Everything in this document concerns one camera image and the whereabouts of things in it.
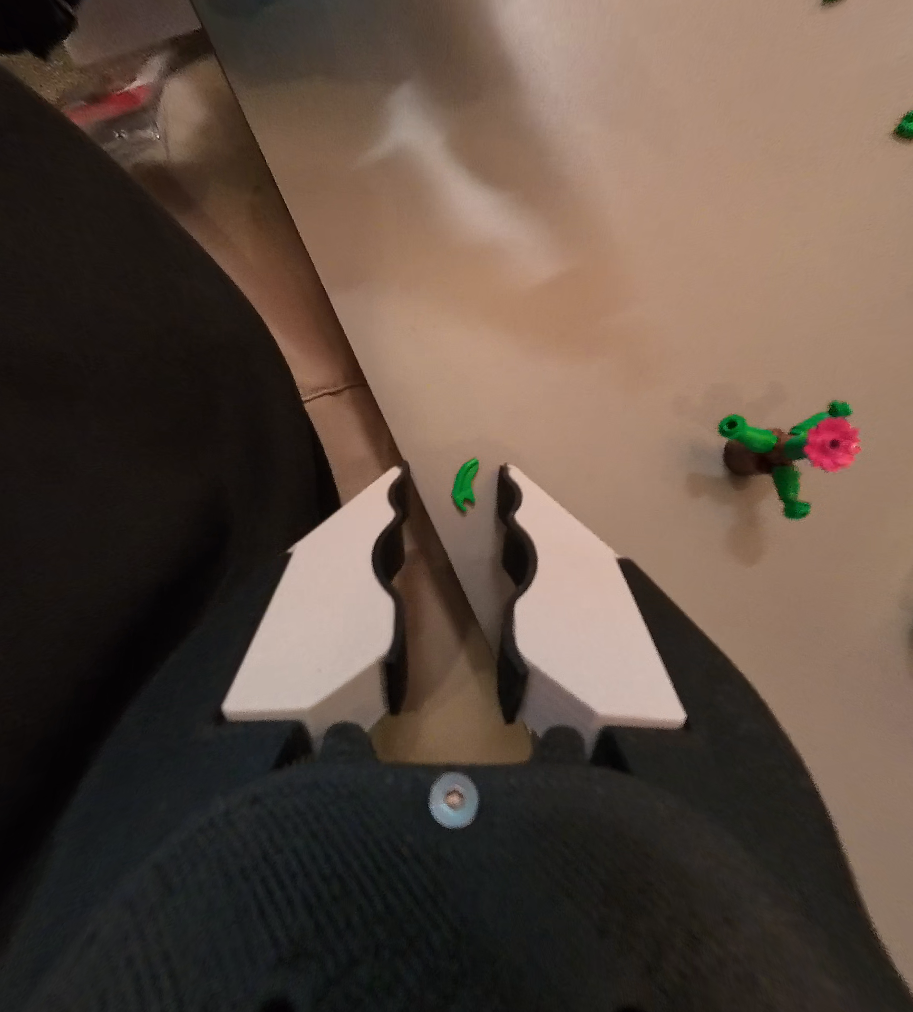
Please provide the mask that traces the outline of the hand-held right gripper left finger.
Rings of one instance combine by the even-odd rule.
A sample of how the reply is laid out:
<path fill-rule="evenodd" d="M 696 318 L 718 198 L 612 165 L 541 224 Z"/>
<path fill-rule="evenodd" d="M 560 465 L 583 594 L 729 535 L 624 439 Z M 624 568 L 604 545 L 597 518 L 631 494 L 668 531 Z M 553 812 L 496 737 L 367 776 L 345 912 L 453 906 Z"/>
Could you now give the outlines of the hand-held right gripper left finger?
<path fill-rule="evenodd" d="M 393 466 L 287 553 L 286 567 L 222 701 L 229 723 L 340 723 L 398 715 L 408 689 L 405 562 L 410 470 Z"/>

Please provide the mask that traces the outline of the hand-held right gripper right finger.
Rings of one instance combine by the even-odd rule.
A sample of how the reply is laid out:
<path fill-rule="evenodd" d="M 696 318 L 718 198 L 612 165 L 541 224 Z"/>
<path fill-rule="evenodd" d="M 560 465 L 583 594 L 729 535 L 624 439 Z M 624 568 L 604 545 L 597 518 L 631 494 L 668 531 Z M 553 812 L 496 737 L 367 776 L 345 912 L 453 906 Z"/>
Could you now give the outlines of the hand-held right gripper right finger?
<path fill-rule="evenodd" d="M 521 469 L 497 478 L 503 608 L 497 693 L 507 724 L 543 736 L 568 727 L 677 731 L 685 708 L 615 551 Z"/>

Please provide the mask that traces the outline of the toy cactus with pink flower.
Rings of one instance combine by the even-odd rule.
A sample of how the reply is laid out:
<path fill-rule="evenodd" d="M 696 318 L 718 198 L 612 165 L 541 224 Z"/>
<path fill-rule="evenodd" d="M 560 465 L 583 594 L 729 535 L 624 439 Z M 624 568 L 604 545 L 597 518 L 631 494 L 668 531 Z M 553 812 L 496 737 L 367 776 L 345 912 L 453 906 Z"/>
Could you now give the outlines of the toy cactus with pink flower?
<path fill-rule="evenodd" d="M 721 419 L 717 433 L 725 441 L 722 459 L 737 478 L 767 475 L 792 521 L 807 518 L 812 505 L 802 496 L 801 463 L 826 474 L 843 472 L 860 452 L 859 430 L 845 401 L 832 401 L 825 410 L 782 428 L 751 425 L 739 414 Z"/>

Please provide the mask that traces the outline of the person's black jacket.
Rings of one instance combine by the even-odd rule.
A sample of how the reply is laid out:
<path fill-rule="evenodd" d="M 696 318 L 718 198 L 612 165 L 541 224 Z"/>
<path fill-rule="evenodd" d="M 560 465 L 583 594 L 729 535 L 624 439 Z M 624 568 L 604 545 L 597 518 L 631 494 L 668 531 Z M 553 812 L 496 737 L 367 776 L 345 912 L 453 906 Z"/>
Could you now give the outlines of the person's black jacket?
<path fill-rule="evenodd" d="M 0 63 L 0 902 L 134 691 L 335 497 L 248 299 Z"/>

